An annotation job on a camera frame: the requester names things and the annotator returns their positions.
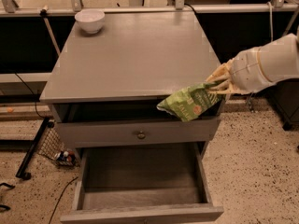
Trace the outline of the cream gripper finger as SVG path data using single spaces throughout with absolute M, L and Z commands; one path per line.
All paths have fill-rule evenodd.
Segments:
M 208 91 L 213 94 L 223 95 L 224 99 L 228 101 L 233 94 L 238 94 L 240 89 L 232 82 L 231 79 L 227 79 L 219 85 L 209 88 Z
M 231 77 L 230 70 L 232 67 L 232 60 L 221 64 L 213 73 L 206 79 L 206 82 L 225 81 Z

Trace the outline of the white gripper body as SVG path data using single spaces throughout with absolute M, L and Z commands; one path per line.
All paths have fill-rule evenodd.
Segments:
M 238 93 L 256 93 L 274 85 L 263 71 L 260 51 L 260 47 L 246 49 L 233 58 L 230 75 Z

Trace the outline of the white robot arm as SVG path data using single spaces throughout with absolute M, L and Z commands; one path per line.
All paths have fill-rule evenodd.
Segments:
M 249 94 L 299 78 L 298 36 L 288 34 L 264 46 L 240 51 L 207 79 L 215 94 Z

